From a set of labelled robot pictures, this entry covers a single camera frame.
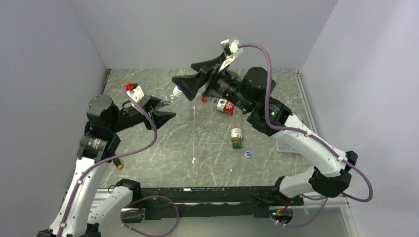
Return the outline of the clear bottle white cap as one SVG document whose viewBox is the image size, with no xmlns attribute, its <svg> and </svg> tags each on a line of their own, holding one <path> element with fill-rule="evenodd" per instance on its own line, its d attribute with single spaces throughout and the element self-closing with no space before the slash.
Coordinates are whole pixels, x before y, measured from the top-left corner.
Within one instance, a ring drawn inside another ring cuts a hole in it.
<svg viewBox="0 0 419 237">
<path fill-rule="evenodd" d="M 162 109 L 171 109 L 171 108 L 179 108 L 182 104 L 182 97 L 175 97 L 173 95 L 173 91 L 170 95 L 166 96 L 164 100 L 164 106 L 162 108 L 159 108 L 159 110 Z"/>
</svg>

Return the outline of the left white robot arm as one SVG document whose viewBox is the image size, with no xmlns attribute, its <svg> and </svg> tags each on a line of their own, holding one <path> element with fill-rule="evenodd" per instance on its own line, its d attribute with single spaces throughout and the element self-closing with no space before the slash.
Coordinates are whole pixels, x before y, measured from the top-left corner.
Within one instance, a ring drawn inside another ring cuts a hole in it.
<svg viewBox="0 0 419 237">
<path fill-rule="evenodd" d="M 112 162 L 110 158 L 115 156 L 121 142 L 117 133 L 140 123 L 156 131 L 176 116 L 173 112 L 156 110 L 160 101 L 151 97 L 140 112 L 134 107 L 120 110 L 108 95 L 91 99 L 70 188 L 55 220 L 48 229 L 39 231 L 38 236 L 99 237 L 113 214 L 120 213 L 125 206 L 141 204 L 140 183 L 121 179 L 105 201 L 94 211 L 90 210 L 98 185 Z"/>
</svg>

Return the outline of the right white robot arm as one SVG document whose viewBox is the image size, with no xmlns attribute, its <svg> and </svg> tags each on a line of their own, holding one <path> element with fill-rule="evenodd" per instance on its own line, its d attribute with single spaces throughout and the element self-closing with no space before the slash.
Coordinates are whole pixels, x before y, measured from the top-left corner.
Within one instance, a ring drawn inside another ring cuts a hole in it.
<svg viewBox="0 0 419 237">
<path fill-rule="evenodd" d="M 266 87 L 268 73 L 263 67 L 252 67 L 243 78 L 222 65 L 224 56 L 194 63 L 193 75 L 174 76 L 177 85 L 188 100 L 193 100 L 199 89 L 205 88 L 205 95 L 215 93 L 228 100 L 243 113 L 257 131 L 283 141 L 312 163 L 309 170 L 294 175 L 282 176 L 276 181 L 272 198 L 278 205 L 284 205 L 291 198 L 317 192 L 334 198 L 350 185 L 351 166 L 357 161 L 353 151 L 344 152 L 331 147 L 319 138 L 285 104 L 270 95 Z"/>
</svg>

